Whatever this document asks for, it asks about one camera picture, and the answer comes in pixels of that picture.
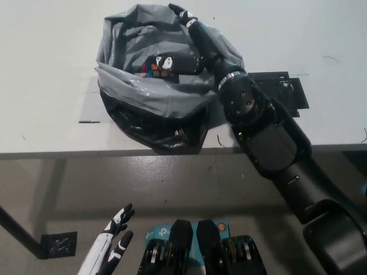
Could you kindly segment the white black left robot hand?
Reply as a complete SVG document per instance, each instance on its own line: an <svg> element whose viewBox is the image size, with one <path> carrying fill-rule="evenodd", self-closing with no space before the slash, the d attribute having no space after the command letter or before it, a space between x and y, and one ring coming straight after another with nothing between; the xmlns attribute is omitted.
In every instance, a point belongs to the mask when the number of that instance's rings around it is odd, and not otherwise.
<svg viewBox="0 0 367 275"><path fill-rule="evenodd" d="M78 275L110 275L115 271L134 234L128 230L115 247L112 246L112 242L121 231L127 228L127 222L134 214L132 203L129 203L114 215L104 230L96 237L81 264Z"/></svg>

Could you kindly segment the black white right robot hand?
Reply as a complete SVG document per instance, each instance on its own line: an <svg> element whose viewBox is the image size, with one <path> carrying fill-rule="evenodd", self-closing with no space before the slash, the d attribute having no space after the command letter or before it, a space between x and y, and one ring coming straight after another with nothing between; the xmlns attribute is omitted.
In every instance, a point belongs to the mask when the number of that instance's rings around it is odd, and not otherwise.
<svg viewBox="0 0 367 275"><path fill-rule="evenodd" d="M199 75L206 69L213 73L218 87L236 78L247 77L244 68L221 53L208 28L196 16L172 3L169 4L169 9L178 17L180 24L187 28L199 55L188 57L173 52L159 54L155 58L159 69L184 75Z"/></svg>

